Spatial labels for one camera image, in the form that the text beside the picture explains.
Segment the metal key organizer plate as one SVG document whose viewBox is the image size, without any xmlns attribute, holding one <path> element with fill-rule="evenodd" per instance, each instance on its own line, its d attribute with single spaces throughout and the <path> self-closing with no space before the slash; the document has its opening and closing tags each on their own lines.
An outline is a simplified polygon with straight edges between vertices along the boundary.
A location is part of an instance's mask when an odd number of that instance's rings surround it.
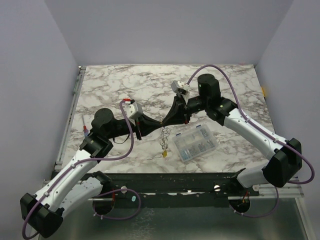
<svg viewBox="0 0 320 240">
<path fill-rule="evenodd" d="M 169 137 L 169 132 L 168 129 L 165 126 L 162 126 L 160 128 L 160 146 L 163 151 L 168 149 L 168 137 Z"/>
</svg>

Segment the yellow tagged key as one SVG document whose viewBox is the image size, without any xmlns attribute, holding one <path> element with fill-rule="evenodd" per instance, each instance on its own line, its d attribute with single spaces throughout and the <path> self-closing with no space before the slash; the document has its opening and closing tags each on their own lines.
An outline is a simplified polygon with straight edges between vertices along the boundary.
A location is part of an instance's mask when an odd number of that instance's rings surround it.
<svg viewBox="0 0 320 240">
<path fill-rule="evenodd" d="M 162 152 L 162 157 L 163 157 L 163 158 L 166 158 L 166 157 L 167 157 L 167 155 L 168 155 L 167 150 L 164 150 L 164 151 Z"/>
</svg>

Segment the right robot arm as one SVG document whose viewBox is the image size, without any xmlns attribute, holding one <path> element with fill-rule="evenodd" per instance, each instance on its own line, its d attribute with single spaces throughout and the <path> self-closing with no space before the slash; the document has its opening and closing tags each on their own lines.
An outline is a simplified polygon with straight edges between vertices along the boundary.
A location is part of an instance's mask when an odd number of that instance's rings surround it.
<svg viewBox="0 0 320 240">
<path fill-rule="evenodd" d="M 240 170 L 229 184 L 234 195 L 240 196 L 254 185 L 282 188 L 302 168 L 302 145 L 297 139 L 286 140 L 241 112 L 235 102 L 221 95 L 219 81 L 212 74 L 200 75 L 197 85 L 198 96 L 190 98 L 189 84 L 172 82 L 171 89 L 176 96 L 162 125 L 188 124 L 192 114 L 205 111 L 211 120 L 254 145 L 268 162 Z"/>
</svg>

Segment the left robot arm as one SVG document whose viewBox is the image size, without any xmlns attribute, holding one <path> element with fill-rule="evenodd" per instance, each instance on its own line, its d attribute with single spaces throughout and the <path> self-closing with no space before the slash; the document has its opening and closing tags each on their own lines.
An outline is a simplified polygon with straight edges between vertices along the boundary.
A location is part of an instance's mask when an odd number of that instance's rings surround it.
<svg viewBox="0 0 320 240">
<path fill-rule="evenodd" d="M 106 197 L 111 190 L 110 179 L 95 172 L 82 184 L 82 177 L 102 161 L 118 161 L 133 150 L 134 138 L 142 137 L 159 129 L 162 123 L 142 113 L 133 103 L 120 109 L 123 119 L 115 119 L 108 108 L 99 109 L 91 122 L 91 130 L 69 163 L 36 193 L 25 193 L 20 199 L 22 237 L 33 239 L 37 235 L 52 236 L 62 225 L 64 217 L 84 201 L 99 196 Z M 108 158 L 113 148 L 112 139 L 127 135 L 130 138 L 128 151 L 118 157 Z"/>
</svg>

